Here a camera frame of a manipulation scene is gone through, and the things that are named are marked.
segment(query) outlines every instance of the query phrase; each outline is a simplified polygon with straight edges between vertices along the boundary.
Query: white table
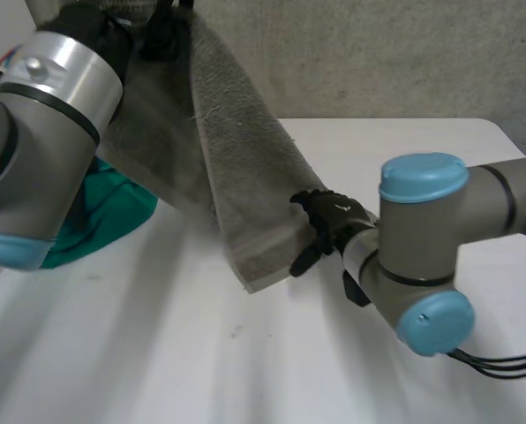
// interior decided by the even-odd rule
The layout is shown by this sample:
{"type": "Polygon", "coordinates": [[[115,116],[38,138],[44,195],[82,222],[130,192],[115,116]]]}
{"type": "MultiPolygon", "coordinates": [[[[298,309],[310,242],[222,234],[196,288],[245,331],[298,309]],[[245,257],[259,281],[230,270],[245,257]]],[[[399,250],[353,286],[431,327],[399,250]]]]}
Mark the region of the white table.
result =
{"type": "MultiPolygon", "coordinates": [[[[378,210],[379,168],[410,152],[522,156],[477,119],[287,119],[327,186],[378,210]]],[[[341,262],[248,295],[218,236],[160,204],[132,234],[54,271],[0,275],[0,424],[526,424],[526,380],[420,358],[341,262]]],[[[462,248],[477,310],[465,349],[526,353],[526,238],[462,248]]]]}

